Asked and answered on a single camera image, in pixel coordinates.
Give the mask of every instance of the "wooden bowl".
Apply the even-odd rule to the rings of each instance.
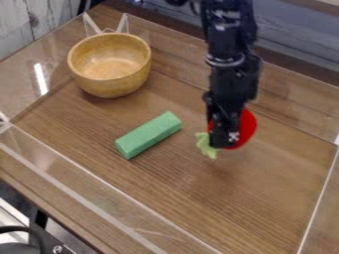
[[[129,34],[100,34],[73,46],[68,65],[85,92],[103,98],[119,97],[144,83],[151,69],[151,49]]]

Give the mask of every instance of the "bowl rim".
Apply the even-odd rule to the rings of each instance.
[[[131,37],[131,38],[136,39],[136,40],[144,45],[144,48],[145,48],[145,50],[147,50],[147,59],[145,59],[143,65],[141,65],[141,67],[137,69],[137,71],[135,71],[135,72],[131,73],[129,75],[123,76],[123,77],[120,77],[120,78],[96,79],[96,78],[91,78],[91,77],[84,76],[84,74],[83,74],[81,72],[79,72],[77,69],[75,68],[73,62],[72,62],[72,60],[71,60],[72,55],[73,55],[73,53],[75,53],[77,47],[79,47],[84,42],[92,40],[92,39],[96,38],[96,37],[115,36],[115,35]],[[89,80],[93,80],[93,81],[108,81],[108,80],[120,80],[120,79],[124,79],[124,78],[127,78],[127,77],[135,75],[135,74],[148,65],[149,60],[151,60],[151,47],[149,47],[149,45],[145,43],[145,41],[144,41],[140,37],[137,37],[137,36],[135,36],[135,35],[131,35],[131,34],[127,34],[127,33],[116,33],[116,32],[112,32],[112,33],[101,33],[101,34],[97,34],[97,35],[93,35],[93,36],[87,37],[85,39],[80,40],[80,41],[72,46],[72,48],[71,48],[71,50],[69,50],[69,53],[68,53],[68,66],[69,66],[72,72],[73,72],[76,75],[79,75],[79,76],[87,78],[87,79],[89,79]]]

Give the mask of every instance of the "green block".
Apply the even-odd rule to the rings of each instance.
[[[182,129],[182,121],[169,111],[144,123],[115,140],[115,146],[125,159],[133,158],[145,149]]]

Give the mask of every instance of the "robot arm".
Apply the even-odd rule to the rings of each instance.
[[[165,0],[176,6],[188,0]],[[202,0],[200,16],[208,43],[211,87],[204,94],[214,148],[232,148],[240,141],[246,104],[255,99],[260,58],[254,54],[256,23],[252,0]]]

